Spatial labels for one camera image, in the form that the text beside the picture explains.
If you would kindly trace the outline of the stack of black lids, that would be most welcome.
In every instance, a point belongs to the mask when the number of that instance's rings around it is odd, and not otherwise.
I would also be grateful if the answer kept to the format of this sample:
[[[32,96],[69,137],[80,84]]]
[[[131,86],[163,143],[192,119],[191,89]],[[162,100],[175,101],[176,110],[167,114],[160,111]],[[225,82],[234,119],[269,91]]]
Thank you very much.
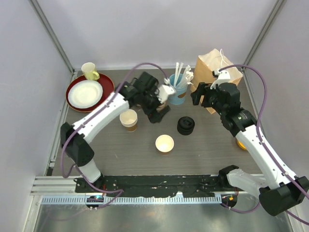
[[[183,116],[178,120],[177,131],[181,135],[190,135],[195,127],[195,121],[188,116]]]

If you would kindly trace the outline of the stack of paper cups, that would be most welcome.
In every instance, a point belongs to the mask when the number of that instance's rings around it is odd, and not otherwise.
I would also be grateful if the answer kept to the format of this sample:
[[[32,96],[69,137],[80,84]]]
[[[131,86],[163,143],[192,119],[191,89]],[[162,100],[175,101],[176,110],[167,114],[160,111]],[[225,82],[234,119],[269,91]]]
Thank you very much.
[[[119,116],[121,124],[128,132],[133,132],[137,128],[138,115],[136,111],[129,109]]]

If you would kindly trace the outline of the paper cup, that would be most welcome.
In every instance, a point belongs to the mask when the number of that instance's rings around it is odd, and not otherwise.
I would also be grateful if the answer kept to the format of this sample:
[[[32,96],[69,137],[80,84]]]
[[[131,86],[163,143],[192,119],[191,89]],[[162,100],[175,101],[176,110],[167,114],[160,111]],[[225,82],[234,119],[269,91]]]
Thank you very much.
[[[160,135],[155,141],[155,147],[160,153],[167,154],[174,148],[174,140],[169,135]]]

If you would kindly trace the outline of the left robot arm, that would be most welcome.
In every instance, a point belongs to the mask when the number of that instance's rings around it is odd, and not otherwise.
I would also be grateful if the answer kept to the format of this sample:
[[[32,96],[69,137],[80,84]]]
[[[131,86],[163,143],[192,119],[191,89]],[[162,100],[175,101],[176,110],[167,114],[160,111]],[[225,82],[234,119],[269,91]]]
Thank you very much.
[[[90,143],[96,135],[115,118],[133,106],[140,106],[151,123],[159,123],[170,110],[165,106],[169,96],[175,94],[174,87],[168,79],[163,84],[147,72],[143,72],[131,82],[123,81],[107,99],[94,111],[75,122],[61,126],[62,153],[66,154],[83,174],[86,187],[93,193],[102,189],[101,171],[94,162],[94,151]]]

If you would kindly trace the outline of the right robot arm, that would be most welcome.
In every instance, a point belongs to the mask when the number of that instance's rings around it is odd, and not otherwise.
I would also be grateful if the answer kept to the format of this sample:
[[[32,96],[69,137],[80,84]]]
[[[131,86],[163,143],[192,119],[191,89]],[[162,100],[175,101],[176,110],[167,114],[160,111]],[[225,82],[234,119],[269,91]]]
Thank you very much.
[[[256,197],[263,209],[276,216],[300,203],[309,189],[309,180],[299,177],[278,156],[257,127],[255,117],[241,107],[240,91],[233,83],[216,87],[200,82],[191,93],[193,105],[213,108],[222,125],[240,141],[262,171],[264,178],[250,175],[235,165],[222,169],[218,185],[224,191],[240,188]]]

